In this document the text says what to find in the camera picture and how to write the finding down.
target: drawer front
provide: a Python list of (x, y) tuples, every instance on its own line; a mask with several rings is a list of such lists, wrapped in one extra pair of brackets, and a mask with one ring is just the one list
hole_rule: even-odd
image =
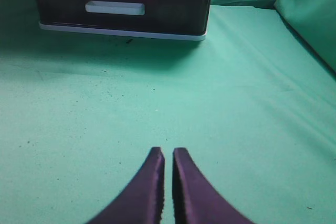
[(211, 0), (37, 0), (42, 24), (202, 35)]

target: white drawer handle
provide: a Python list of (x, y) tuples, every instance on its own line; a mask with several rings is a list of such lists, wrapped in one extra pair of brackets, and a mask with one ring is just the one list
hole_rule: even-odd
[(89, 13), (144, 15), (145, 5), (140, 3), (90, 1), (85, 5)]

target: drawer unit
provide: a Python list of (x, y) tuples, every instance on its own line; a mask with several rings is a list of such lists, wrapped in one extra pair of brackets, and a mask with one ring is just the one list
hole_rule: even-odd
[(36, 0), (42, 29), (202, 40), (211, 0)]

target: purple plier jaw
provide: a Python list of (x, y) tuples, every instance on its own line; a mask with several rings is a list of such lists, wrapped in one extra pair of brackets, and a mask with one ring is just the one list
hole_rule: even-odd
[(251, 224), (207, 181), (185, 148), (173, 154), (176, 224)]
[[(173, 153), (176, 224), (253, 224), (207, 181), (185, 148)], [(125, 189), (88, 224), (159, 224), (164, 201), (164, 157), (159, 147)]]
[(163, 182), (164, 157), (154, 147), (125, 189), (88, 224), (159, 224)]

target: white trim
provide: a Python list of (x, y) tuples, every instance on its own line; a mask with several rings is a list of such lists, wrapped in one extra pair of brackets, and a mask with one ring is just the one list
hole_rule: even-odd
[(159, 34), (159, 33), (146, 33), (142, 31), (122, 31), (122, 30), (109, 30), (109, 29), (77, 27), (77, 26), (45, 25), (41, 23), (40, 28), (44, 30), (69, 31), (74, 33), (85, 33), (85, 34), (104, 34), (104, 35), (117, 35), (127, 37), (152, 38), (152, 39), (174, 39), (174, 40), (192, 40), (192, 41), (204, 40), (206, 36), (206, 33), (199, 36), (181, 35), (181, 34)]

